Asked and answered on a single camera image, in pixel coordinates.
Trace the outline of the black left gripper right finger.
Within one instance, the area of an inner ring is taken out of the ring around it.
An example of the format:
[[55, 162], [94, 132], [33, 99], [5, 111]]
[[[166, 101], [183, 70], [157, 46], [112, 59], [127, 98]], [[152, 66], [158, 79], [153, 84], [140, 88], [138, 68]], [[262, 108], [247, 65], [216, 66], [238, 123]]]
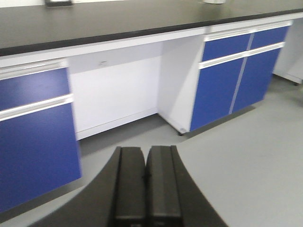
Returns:
[[152, 146], [145, 171], [148, 226], [182, 227], [172, 147]]

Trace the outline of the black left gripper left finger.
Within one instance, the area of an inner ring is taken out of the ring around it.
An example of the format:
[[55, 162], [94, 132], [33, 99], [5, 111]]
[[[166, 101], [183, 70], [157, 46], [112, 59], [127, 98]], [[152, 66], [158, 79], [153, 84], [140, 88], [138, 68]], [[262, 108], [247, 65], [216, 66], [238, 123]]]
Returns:
[[122, 147], [116, 194], [115, 226], [145, 226], [145, 161], [139, 147]]

